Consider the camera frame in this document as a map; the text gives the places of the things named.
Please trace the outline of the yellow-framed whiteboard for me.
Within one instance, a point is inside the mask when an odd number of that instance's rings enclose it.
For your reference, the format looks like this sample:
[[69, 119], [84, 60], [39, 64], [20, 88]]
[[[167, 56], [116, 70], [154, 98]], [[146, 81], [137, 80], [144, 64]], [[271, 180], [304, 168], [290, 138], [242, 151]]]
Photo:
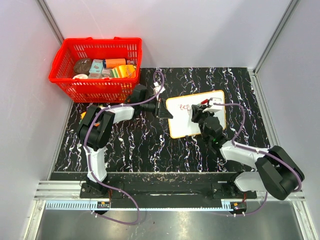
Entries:
[[201, 133], [199, 125], [192, 122], [192, 105], [198, 105], [209, 99], [212, 99], [214, 104], [223, 104], [225, 94], [222, 90], [214, 90], [167, 99], [166, 108], [173, 115], [173, 118], [168, 120], [170, 137], [178, 139], [199, 135]]

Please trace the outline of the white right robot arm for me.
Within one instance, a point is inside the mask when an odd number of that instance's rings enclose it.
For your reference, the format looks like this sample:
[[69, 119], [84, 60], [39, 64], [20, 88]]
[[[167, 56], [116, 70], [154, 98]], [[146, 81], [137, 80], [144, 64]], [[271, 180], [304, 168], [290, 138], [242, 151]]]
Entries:
[[191, 106], [191, 121], [198, 124], [202, 140], [215, 155], [256, 170], [235, 175], [227, 186], [231, 197], [239, 198], [248, 191], [264, 191], [278, 200], [285, 200], [291, 193], [301, 190], [305, 176], [281, 146], [255, 148], [227, 138], [213, 107], [215, 104], [208, 101]]

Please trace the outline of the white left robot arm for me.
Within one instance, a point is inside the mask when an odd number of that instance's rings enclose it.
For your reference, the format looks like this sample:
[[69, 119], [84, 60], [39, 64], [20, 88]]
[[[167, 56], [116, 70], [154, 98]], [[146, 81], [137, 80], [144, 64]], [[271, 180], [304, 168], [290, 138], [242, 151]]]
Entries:
[[85, 183], [81, 187], [82, 195], [90, 193], [103, 198], [108, 194], [105, 149], [114, 124], [131, 120], [141, 112], [152, 113], [159, 119], [173, 118], [165, 106], [165, 100], [159, 97], [164, 90], [164, 86], [155, 84], [153, 95], [147, 97], [147, 87], [138, 84], [124, 103], [108, 107], [91, 105], [87, 109], [77, 130], [88, 166]]

